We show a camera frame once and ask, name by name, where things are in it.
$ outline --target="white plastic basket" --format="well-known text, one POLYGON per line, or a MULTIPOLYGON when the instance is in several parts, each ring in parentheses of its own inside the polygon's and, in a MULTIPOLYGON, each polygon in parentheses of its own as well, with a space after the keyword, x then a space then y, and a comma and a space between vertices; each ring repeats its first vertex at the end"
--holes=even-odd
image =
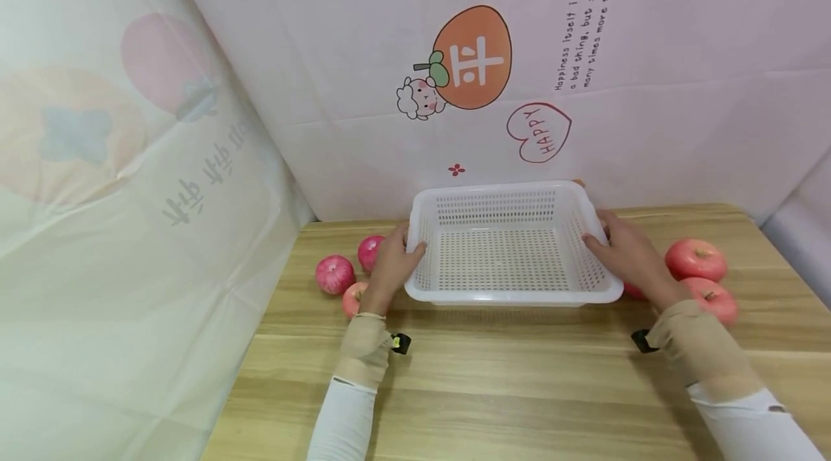
POLYGON ((607 243, 586 191, 569 181, 433 188, 419 193, 407 248, 427 253, 405 289, 455 306, 578 307, 616 301, 623 282, 586 248, 607 243))

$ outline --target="cartoon sheep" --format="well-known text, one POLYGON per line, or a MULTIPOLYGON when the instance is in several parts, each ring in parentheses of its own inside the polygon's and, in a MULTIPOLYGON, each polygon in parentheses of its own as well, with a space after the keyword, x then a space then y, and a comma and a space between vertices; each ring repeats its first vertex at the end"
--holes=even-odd
POLYGON ((395 90, 398 94, 398 110, 410 120, 427 120, 433 113, 441 113, 447 101, 436 91, 436 80, 404 79, 404 86, 395 90))

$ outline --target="hand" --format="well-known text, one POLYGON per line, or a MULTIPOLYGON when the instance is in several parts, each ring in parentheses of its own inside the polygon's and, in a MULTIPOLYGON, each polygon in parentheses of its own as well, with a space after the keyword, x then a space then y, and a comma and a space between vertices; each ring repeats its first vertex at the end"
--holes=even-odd
POLYGON ((598 210, 597 216, 607 227, 609 246, 588 234, 583 236, 583 241, 608 271, 640 288, 660 312, 691 298, 689 290, 672 278, 649 237, 640 228, 608 210, 598 210))
POLYGON ((395 292, 410 278, 427 251, 427 243, 420 242, 413 253, 406 253, 407 228, 400 224, 378 247, 375 268, 369 286, 361 298, 361 312, 386 315, 395 292))

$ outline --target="white fabric backdrop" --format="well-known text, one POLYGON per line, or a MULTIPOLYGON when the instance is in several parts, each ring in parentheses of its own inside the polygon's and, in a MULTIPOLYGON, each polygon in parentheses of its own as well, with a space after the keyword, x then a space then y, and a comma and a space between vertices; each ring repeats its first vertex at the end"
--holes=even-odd
POLYGON ((310 218, 191 0, 0 0, 0 460, 193 460, 310 218))
POLYGON ((729 202, 761 221, 831 140, 827 0, 196 2, 322 220, 580 177, 600 205, 729 202), (470 63, 480 36, 502 63, 455 77, 452 47, 470 63))
POLYGON ((831 151, 762 230, 831 308, 831 151))

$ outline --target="red apple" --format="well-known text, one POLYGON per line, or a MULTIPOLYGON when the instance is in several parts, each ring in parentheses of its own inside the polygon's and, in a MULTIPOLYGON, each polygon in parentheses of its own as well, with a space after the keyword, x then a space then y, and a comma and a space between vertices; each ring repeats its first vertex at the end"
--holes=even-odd
POLYGON ((736 323, 739 307, 725 287, 702 277, 688 277, 680 283, 690 288, 701 309, 715 315, 725 328, 736 323))
POLYGON ((370 236, 359 245, 359 263, 366 273, 372 273, 375 268, 375 259, 378 257, 378 247, 384 240, 383 236, 370 236))
POLYGON ((629 284, 628 282, 623 283, 623 292, 634 299, 646 301, 646 296, 644 295, 643 291, 641 291, 641 288, 633 284, 629 284))
POLYGON ((727 273, 724 254, 700 239, 682 239, 674 243, 664 255, 664 262, 677 281, 687 277, 704 277, 718 282, 727 273))
POLYGON ((368 284, 366 282, 356 282, 354 285, 346 289, 343 294, 343 312, 346 313, 346 318, 349 320, 357 315, 361 307, 361 296, 366 291, 368 284))
POLYGON ((355 270, 343 255, 329 255, 317 264, 314 278, 324 292, 340 295, 355 282, 355 270))

